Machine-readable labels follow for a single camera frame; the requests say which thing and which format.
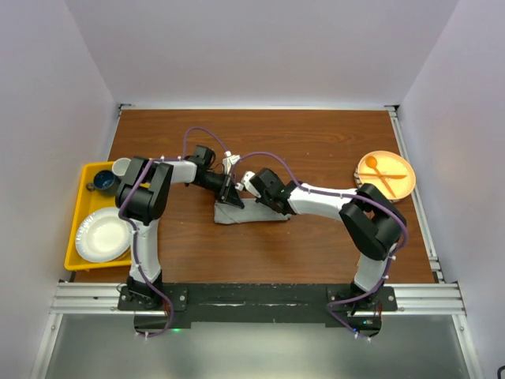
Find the grey cloth napkin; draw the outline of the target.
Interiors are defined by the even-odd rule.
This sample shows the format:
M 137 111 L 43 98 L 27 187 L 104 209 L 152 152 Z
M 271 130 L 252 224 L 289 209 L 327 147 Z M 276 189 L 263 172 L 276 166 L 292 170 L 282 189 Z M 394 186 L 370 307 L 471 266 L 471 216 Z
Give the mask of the grey cloth napkin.
M 244 208 L 238 208 L 216 201 L 214 203 L 214 222 L 231 225 L 255 222 L 285 222 L 291 218 L 291 215 L 278 213 L 253 199 L 244 199 L 243 203 Z

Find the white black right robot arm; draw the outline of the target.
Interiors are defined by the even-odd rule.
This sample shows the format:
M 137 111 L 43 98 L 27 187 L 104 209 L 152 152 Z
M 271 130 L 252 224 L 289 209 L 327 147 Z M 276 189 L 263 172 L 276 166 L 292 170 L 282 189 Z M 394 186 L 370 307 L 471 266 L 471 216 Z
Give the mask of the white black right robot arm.
M 337 295 L 331 306 L 354 304 L 370 310 L 380 300 L 379 289 L 395 252 L 406 241 L 406 219 L 372 184 L 358 189 L 326 189 L 285 184 L 272 170 L 246 173 L 241 183 L 256 200 L 283 215 L 321 216 L 343 223 L 360 252 L 358 269 L 348 292 Z

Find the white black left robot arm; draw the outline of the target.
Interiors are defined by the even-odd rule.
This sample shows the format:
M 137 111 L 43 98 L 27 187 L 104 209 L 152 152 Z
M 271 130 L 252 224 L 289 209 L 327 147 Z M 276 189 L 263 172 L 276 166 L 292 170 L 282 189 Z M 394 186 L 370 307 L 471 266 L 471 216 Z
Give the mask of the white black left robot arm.
M 211 169 L 216 154 L 198 145 L 194 153 L 177 159 L 145 159 L 135 156 L 129 163 L 115 197 L 118 216 L 131 232 L 131 267 L 123 295 L 146 310 L 167 301 L 163 293 L 163 274 L 159 263 L 159 220 L 166 209 L 173 184 L 193 184 L 213 192 L 225 205 L 243 209 L 245 204 L 226 172 Z

